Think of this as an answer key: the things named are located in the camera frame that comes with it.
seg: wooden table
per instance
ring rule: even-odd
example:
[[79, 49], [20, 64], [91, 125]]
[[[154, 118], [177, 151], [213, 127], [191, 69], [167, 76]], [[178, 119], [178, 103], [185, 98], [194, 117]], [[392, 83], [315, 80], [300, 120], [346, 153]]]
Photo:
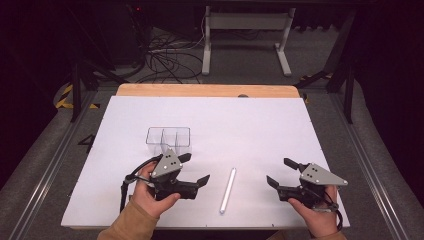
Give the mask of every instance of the wooden table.
[[293, 86], [276, 85], [218, 85], [218, 84], [122, 84], [117, 96], [154, 97], [248, 97], [298, 98], [299, 92]]

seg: transparent divided box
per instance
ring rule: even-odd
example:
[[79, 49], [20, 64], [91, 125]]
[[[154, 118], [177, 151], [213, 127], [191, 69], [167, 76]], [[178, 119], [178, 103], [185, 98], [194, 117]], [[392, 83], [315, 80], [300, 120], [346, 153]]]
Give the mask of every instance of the transparent divided box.
[[168, 148], [171, 148], [178, 156], [191, 153], [190, 128], [150, 127], [146, 144], [154, 156], [165, 153]]

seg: metal rail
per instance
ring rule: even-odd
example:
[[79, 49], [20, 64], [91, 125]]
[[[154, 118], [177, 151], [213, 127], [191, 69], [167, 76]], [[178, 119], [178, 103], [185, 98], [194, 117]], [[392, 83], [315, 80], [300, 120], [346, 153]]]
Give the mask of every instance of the metal rail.
[[24, 239], [47, 193], [49, 192], [50, 186], [52, 185], [60, 166], [62, 165], [63, 159], [65, 158], [68, 151], [69, 144], [95, 95], [96, 93], [94, 91], [90, 91], [87, 92], [87, 95], [84, 97], [81, 113], [79, 114], [78, 118], [75, 119], [75, 122], [69, 123], [65, 135], [60, 142], [55, 154], [53, 155], [49, 166], [46, 168], [46, 171], [41, 177], [41, 180], [36, 185], [35, 190], [25, 207], [25, 210], [19, 218], [15, 228], [13, 229], [13, 232], [9, 237], [10, 240]]
[[358, 157], [358, 163], [361, 170], [371, 188], [371, 192], [374, 195], [375, 201], [386, 221], [386, 224], [393, 236], [393, 239], [408, 240], [409, 237], [406, 234], [396, 212], [390, 202], [389, 195], [384, 185], [378, 179], [377, 173], [372, 166], [372, 163], [355, 131], [353, 125], [349, 124], [343, 113], [343, 104], [337, 94], [329, 94], [333, 106], [336, 108], [344, 127], [349, 134], [350, 140], [352, 141], [353, 147], [356, 150]]

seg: metal stand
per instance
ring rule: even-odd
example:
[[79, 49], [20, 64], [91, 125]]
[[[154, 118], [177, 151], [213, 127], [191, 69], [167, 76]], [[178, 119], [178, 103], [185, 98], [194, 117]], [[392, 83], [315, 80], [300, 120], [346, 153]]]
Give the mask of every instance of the metal stand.
[[333, 49], [331, 50], [330, 56], [325, 63], [324, 69], [310, 77], [303, 76], [305, 80], [300, 81], [294, 86], [298, 89], [304, 88], [309, 84], [327, 76], [330, 73], [334, 73], [330, 81], [327, 84], [327, 91], [329, 93], [336, 93], [340, 90], [344, 81], [346, 82], [346, 92], [344, 101], [344, 114], [346, 120], [352, 123], [351, 110], [352, 110], [352, 97], [353, 97], [353, 62], [354, 60], [347, 60], [346, 63], [340, 63], [340, 58], [344, 50], [345, 43], [350, 33], [350, 29], [355, 18], [355, 10], [350, 11], [345, 23], [343, 24], [336, 42], [334, 43]]
[[260, 14], [260, 13], [216, 13], [206, 6], [205, 13], [205, 48], [203, 52], [202, 74], [208, 75], [211, 59], [211, 29], [261, 29], [284, 30], [283, 37], [275, 44], [284, 76], [291, 76], [291, 70], [284, 54], [290, 27], [293, 22], [295, 8], [288, 13]]
[[72, 67], [72, 85], [73, 85], [73, 113], [71, 122], [74, 122], [78, 115], [81, 113], [81, 84], [80, 80], [84, 83], [85, 87], [89, 91], [96, 91], [98, 87], [97, 80], [93, 74], [94, 71], [101, 73], [102, 75], [112, 79], [118, 84], [128, 83], [125, 79], [120, 78], [119, 76], [111, 73], [108, 70], [92, 63], [88, 60], [82, 60], [78, 63], [75, 63]]

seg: black strap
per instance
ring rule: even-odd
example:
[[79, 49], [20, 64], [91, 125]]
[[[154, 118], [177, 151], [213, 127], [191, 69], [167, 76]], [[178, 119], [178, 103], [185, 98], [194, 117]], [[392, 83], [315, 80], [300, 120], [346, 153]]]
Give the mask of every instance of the black strap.
[[337, 225], [337, 230], [341, 231], [343, 228], [343, 216], [339, 210], [337, 210], [336, 213], [337, 213], [337, 216], [339, 216], [339, 224]]
[[126, 202], [126, 196], [128, 193], [128, 185], [130, 185], [131, 183], [135, 182], [138, 177], [137, 177], [137, 173], [138, 171], [140, 171], [140, 169], [142, 169], [143, 167], [145, 167], [147, 164], [154, 162], [154, 161], [159, 161], [162, 158], [162, 154], [156, 156], [156, 157], [152, 157], [151, 159], [145, 161], [144, 163], [142, 163], [140, 166], [138, 166], [136, 169], [134, 169], [134, 171], [131, 174], [128, 174], [127, 176], [125, 176], [124, 181], [122, 182], [121, 185], [121, 204], [120, 204], [120, 208], [119, 208], [119, 212], [122, 212], [122, 210], [124, 210], [125, 207], [125, 202]]

